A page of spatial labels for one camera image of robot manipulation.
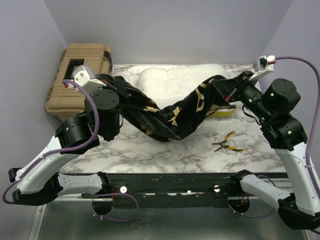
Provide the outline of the black yellow flower pillowcase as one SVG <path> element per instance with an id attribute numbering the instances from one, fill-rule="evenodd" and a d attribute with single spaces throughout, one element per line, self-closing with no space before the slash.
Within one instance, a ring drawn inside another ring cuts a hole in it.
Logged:
<path id="1" fill-rule="evenodd" d="M 128 97 L 120 97 L 122 116 L 141 132 L 160 142 L 183 140 L 206 118 L 228 117 L 236 109 L 234 104 L 225 102 L 213 86 L 214 81 L 223 79 L 221 75 L 206 79 L 185 98 L 164 108 L 160 108 L 122 76 L 106 75 L 103 79 L 127 92 Z"/>

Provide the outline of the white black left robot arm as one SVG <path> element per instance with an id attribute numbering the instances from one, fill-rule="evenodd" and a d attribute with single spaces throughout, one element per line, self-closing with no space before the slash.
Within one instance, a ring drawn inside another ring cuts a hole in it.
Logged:
<path id="1" fill-rule="evenodd" d="M 106 173 L 63 174 L 59 170 L 100 145 L 99 138 L 114 140 L 123 121 L 121 101 L 130 97 L 122 76 L 98 74 L 80 81 L 64 80 L 85 95 L 84 112 L 68 118 L 60 125 L 47 146 L 23 168 L 9 170 L 9 180 L 16 190 L 12 200 L 5 190 L 2 200 L 10 205 L 40 206 L 59 196 L 90 194 L 101 198 L 113 193 Z"/>

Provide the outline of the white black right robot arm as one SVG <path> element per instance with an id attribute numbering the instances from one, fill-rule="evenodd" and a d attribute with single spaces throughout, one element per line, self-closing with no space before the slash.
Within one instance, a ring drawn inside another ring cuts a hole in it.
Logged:
<path id="1" fill-rule="evenodd" d="M 320 181 L 306 156 L 308 138 L 303 125 L 290 114 L 301 99 L 294 83 L 277 78 L 262 93 L 243 72 L 211 84 L 226 102 L 242 102 L 261 121 L 263 136 L 280 158 L 293 188 L 293 192 L 281 190 L 242 170 L 232 176 L 230 191 L 236 196 L 248 193 L 258 197 L 273 207 L 291 229 L 319 228 L 320 197 L 314 184 Z"/>

